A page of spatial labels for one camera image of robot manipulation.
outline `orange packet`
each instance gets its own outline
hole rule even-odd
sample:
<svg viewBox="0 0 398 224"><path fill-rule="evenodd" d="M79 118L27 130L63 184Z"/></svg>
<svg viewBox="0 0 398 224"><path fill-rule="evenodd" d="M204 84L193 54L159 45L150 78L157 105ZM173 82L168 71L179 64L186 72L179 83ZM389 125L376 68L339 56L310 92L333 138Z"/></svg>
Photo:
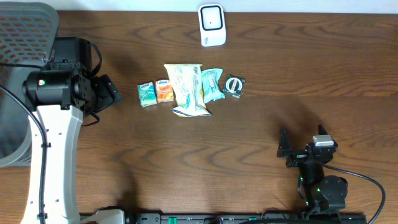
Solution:
<svg viewBox="0 0 398 224"><path fill-rule="evenodd" d="M174 101L173 87L170 80L159 80L155 82L157 102Z"/></svg>

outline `brown wood surface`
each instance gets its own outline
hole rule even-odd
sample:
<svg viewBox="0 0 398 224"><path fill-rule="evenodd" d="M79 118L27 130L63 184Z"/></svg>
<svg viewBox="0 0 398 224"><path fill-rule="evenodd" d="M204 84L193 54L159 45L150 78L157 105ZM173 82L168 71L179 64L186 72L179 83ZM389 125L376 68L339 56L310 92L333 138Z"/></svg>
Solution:
<svg viewBox="0 0 398 224"><path fill-rule="evenodd" d="M59 12L61 35L97 44L100 73L124 100L82 128L77 201L165 213L261 212L305 206L297 169L276 158L279 131L304 147L325 125L339 143L330 165L386 188L377 223L398 219L398 16L227 13L227 42L203 48L197 13ZM165 63L202 63L246 79L240 99L207 104L210 117L179 118L173 103L141 108L137 85L167 78ZM380 190L349 182L347 212L368 220ZM0 223L19 223L29 168L0 169Z"/></svg>

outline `light blue packet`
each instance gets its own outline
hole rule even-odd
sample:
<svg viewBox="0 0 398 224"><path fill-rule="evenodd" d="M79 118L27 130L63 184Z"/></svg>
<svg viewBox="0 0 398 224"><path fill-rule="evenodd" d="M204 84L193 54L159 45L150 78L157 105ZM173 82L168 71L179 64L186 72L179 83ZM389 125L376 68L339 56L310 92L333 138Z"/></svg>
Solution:
<svg viewBox="0 0 398 224"><path fill-rule="evenodd" d="M204 102L208 103L211 100L218 100L225 98L223 92L218 87L218 80L220 80L223 70L220 68L213 68L204 70L201 73L201 82L203 85L203 91L205 92Z"/></svg>
<svg viewBox="0 0 398 224"><path fill-rule="evenodd" d="M138 85L138 95L142 107L157 104L155 88L152 82Z"/></svg>

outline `snack package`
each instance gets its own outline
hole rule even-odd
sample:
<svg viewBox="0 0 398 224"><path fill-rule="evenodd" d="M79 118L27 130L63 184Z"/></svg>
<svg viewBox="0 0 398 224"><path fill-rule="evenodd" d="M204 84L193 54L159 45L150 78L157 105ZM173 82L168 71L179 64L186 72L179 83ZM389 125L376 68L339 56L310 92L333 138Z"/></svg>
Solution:
<svg viewBox="0 0 398 224"><path fill-rule="evenodd" d="M170 80L159 80L155 82L157 102L174 101L173 87Z"/></svg>
<svg viewBox="0 0 398 224"><path fill-rule="evenodd" d="M152 82L138 85L138 95L142 107L157 104L155 88Z"/></svg>
<svg viewBox="0 0 398 224"><path fill-rule="evenodd" d="M233 97L239 98L242 95L244 86L244 79L239 77L234 77L228 75L226 77L226 82L223 88L225 94L231 95Z"/></svg>
<svg viewBox="0 0 398 224"><path fill-rule="evenodd" d="M220 80L223 70L220 68L204 70L201 73L201 81L203 84L203 90L205 92L205 103L211 100L218 100L225 98L224 93L220 91L218 87L218 80Z"/></svg>
<svg viewBox="0 0 398 224"><path fill-rule="evenodd" d="M200 64L167 65L178 107L172 111L181 117L209 116L203 102Z"/></svg>

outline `wooden table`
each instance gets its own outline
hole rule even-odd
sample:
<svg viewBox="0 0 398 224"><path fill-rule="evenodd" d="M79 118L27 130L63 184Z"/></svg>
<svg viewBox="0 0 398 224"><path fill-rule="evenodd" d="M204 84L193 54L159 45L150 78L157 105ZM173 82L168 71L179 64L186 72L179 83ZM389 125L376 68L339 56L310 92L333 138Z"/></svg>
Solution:
<svg viewBox="0 0 398 224"><path fill-rule="evenodd" d="M165 213L295 210L298 169L276 158L281 127L304 148L322 123L340 145L330 165L368 175L387 192L378 223L398 218L398 16L226 13L227 42L203 48L197 13L59 12L61 35L97 44L100 73L124 100L82 128L77 201ZM202 63L246 79L240 99L207 104L210 117L179 118L173 103L141 108L137 85L167 78L165 63ZM347 212L368 220L381 200L348 180ZM0 169L0 223L19 223L28 167Z"/></svg>

